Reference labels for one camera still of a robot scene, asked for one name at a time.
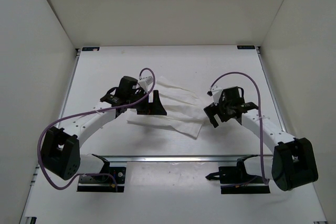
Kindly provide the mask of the white pleated skirt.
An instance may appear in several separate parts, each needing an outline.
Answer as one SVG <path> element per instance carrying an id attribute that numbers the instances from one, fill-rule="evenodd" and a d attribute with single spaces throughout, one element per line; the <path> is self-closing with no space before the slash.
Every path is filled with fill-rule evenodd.
<path id="1" fill-rule="evenodd" d="M 155 88 L 167 115 L 138 115 L 135 110 L 128 113 L 129 124 L 175 130 L 196 139 L 206 120 L 201 99 L 191 90 L 161 76 Z"/>

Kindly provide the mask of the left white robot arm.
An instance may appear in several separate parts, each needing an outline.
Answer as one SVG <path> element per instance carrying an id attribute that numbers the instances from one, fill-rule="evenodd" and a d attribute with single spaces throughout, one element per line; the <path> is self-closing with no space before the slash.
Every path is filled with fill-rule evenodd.
<path id="1" fill-rule="evenodd" d="M 152 77 L 137 80 L 124 76 L 119 85 L 111 88 L 94 106 L 92 114 L 76 117 L 62 128 L 48 129 L 41 147 L 44 168 L 63 180 L 76 174 L 92 174 L 98 181 L 106 180 L 110 174 L 107 160 L 96 154 L 81 155 L 80 148 L 97 130 L 127 109 L 135 109 L 138 115 L 166 116 L 159 92 L 153 91 L 152 100 L 147 95 L 152 83 Z"/>

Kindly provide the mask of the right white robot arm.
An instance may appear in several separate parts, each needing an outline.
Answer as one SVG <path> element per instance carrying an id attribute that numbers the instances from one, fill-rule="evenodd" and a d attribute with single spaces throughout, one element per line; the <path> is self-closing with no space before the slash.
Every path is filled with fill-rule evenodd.
<path id="1" fill-rule="evenodd" d="M 207 175 L 208 180 L 226 179 L 239 187 L 254 178 L 273 180 L 279 189 L 289 191 L 316 182 L 319 178 L 311 142 L 284 132 L 259 111 L 253 102 L 246 102 L 241 87 L 227 89 L 214 86 L 207 93 L 213 102 L 204 108 L 213 127 L 220 122 L 236 120 L 250 130 L 272 153 L 271 158 L 260 154 L 238 158 L 229 171 L 222 168 Z"/>

